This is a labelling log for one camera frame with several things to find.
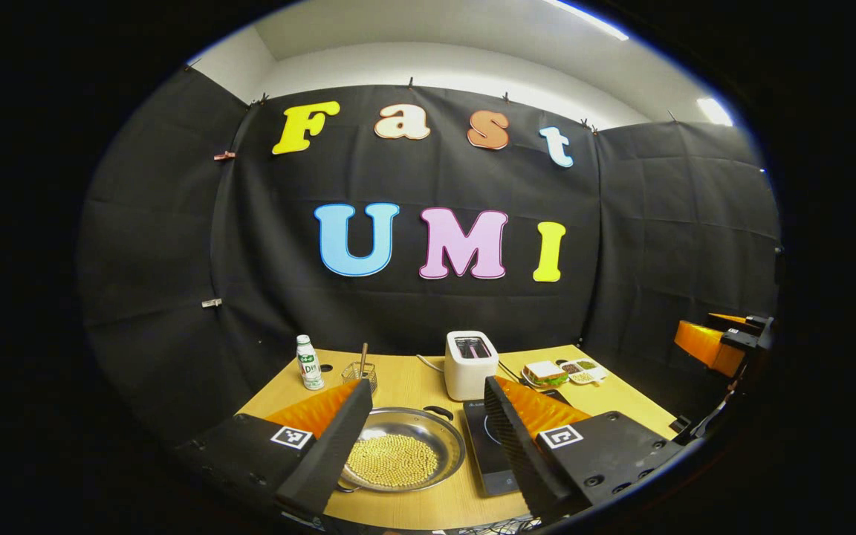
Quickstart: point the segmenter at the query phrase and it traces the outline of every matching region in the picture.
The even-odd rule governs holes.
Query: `induction cooktop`
[[[543,394],[570,404],[556,389],[544,390]],[[493,426],[488,424],[484,400],[464,402],[464,417],[468,422],[472,450],[481,474],[484,493],[488,496],[498,496],[520,490],[513,471],[510,470],[507,454],[497,440]]]

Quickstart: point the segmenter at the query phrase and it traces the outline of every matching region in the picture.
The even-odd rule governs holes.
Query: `ceiling light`
[[[609,26],[609,24],[605,23],[604,21],[601,21],[600,19],[598,19],[597,17],[594,17],[592,15],[588,15],[587,13],[584,13],[583,11],[578,10],[576,7],[568,6],[567,4],[564,4],[563,2],[558,2],[557,0],[543,0],[543,1],[547,2],[551,6],[560,7],[561,10],[567,11],[567,13],[577,15],[581,19],[587,21],[588,23],[594,25],[595,27],[600,28],[601,30],[605,31],[605,33],[612,35],[613,37],[619,39],[620,41],[626,41],[627,39],[629,39],[629,37],[625,33],[622,33],[622,31],[616,30],[615,27]]]
[[[716,102],[714,98],[700,98],[699,108],[702,108],[702,112],[706,114],[706,117],[709,117],[711,122],[716,123],[716,125],[725,125],[731,126],[731,118],[728,117],[728,113]]]

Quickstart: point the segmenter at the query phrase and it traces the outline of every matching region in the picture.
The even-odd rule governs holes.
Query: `sandwich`
[[[534,386],[558,386],[567,381],[567,372],[556,363],[541,361],[524,366],[524,376]]]

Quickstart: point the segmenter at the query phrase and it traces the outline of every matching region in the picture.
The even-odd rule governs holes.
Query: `toaster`
[[[481,331],[452,331],[444,348],[444,385],[455,401],[484,397],[484,379],[497,373],[497,351]]]

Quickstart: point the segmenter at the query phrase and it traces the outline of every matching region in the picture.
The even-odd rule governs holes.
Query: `bottle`
[[[322,369],[319,368],[319,357],[316,349],[309,343],[309,336],[296,336],[296,358],[299,359],[299,372],[302,373],[302,385],[306,389],[319,390],[325,386]]]

